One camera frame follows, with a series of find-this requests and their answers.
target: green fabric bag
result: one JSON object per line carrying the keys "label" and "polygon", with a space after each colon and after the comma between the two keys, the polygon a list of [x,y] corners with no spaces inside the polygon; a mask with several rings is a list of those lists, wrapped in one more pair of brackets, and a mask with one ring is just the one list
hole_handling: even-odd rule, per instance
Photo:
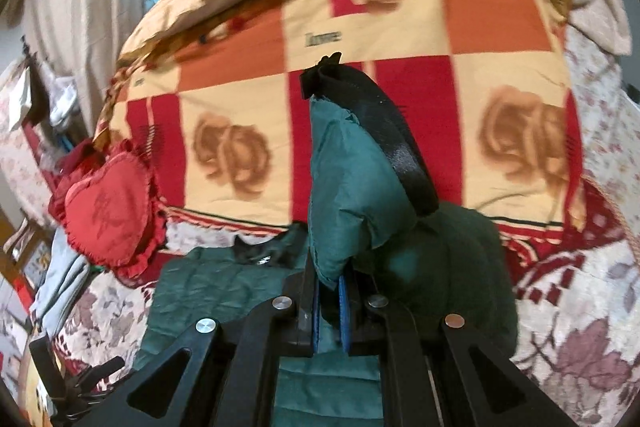
{"label": "green fabric bag", "polygon": [[[312,97],[313,187],[309,248],[322,283],[334,288],[345,264],[373,273],[386,295],[433,319],[449,312],[511,354],[517,317],[493,223],[442,202],[418,217],[378,143],[349,110]],[[306,245],[296,269],[304,263]],[[196,248],[167,263],[156,286],[148,329],[134,367],[168,347],[202,317],[246,315],[280,293],[292,270],[235,262],[232,248]],[[312,359],[281,359],[274,427],[383,425],[376,357],[347,357],[322,320]]]}
{"label": "green fabric bag", "polygon": [[352,112],[315,96],[310,112],[308,222],[321,282],[335,288],[353,258],[387,296],[431,317],[434,332],[455,312],[512,355],[518,317],[491,220],[447,202],[418,219],[387,158]]}
{"label": "green fabric bag", "polygon": [[[239,319],[279,295],[285,277],[304,266],[306,249],[305,243],[294,269],[237,264],[232,248],[194,248],[169,261],[134,368],[144,367],[200,318]],[[349,358],[335,339],[333,328],[321,321],[316,356],[280,359],[274,427],[382,427],[378,358]]]}

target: silver screw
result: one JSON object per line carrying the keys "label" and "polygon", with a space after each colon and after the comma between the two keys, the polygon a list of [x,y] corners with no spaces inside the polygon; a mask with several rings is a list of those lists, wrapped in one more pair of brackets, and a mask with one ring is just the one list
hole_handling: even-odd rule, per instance
{"label": "silver screw", "polygon": [[455,330],[459,330],[462,326],[465,325],[465,317],[462,315],[458,315],[457,313],[450,313],[446,317],[444,317],[444,323],[449,327]]}
{"label": "silver screw", "polygon": [[384,295],[375,294],[369,297],[369,306],[372,308],[384,308],[387,304],[389,304],[389,299],[387,299]]}
{"label": "silver screw", "polygon": [[210,333],[216,329],[216,322],[213,319],[200,319],[196,323],[196,331],[198,333]]}
{"label": "silver screw", "polygon": [[271,304],[277,310],[286,310],[293,304],[293,301],[286,295],[281,295],[280,297],[274,298]]}

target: floral bedsheet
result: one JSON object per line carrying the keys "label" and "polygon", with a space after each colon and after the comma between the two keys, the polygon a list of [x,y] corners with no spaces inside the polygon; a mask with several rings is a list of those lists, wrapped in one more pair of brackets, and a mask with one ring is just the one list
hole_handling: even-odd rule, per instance
{"label": "floral bedsheet", "polygon": [[[585,170],[604,188],[626,239],[554,254],[518,274],[516,365],[579,426],[613,427],[640,391],[640,114],[621,91],[616,61],[568,28],[566,59],[582,126]],[[598,224],[604,216],[588,216]],[[204,245],[231,245],[234,233],[184,221],[167,224],[167,248],[178,255]],[[248,241],[268,237],[245,236]],[[73,371],[121,356],[128,371],[146,329],[154,282],[124,287],[98,275],[74,306],[56,349]]]}

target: quilt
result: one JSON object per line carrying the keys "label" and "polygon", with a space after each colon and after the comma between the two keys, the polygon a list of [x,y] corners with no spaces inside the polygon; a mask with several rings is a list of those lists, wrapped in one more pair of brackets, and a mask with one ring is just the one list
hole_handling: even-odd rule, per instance
{"label": "quilt", "polygon": [[570,0],[248,0],[116,76],[96,143],[145,145],[169,213],[277,232],[306,220],[299,76],[342,53],[406,118],[440,197],[529,263],[584,226]]}

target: light blue cloth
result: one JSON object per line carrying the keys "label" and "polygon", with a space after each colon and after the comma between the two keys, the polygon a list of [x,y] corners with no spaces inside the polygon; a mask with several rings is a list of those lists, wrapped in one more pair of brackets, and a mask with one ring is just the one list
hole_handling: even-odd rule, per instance
{"label": "light blue cloth", "polygon": [[59,227],[53,237],[44,284],[29,309],[50,339],[60,333],[90,268],[89,261],[68,245],[65,231]]}

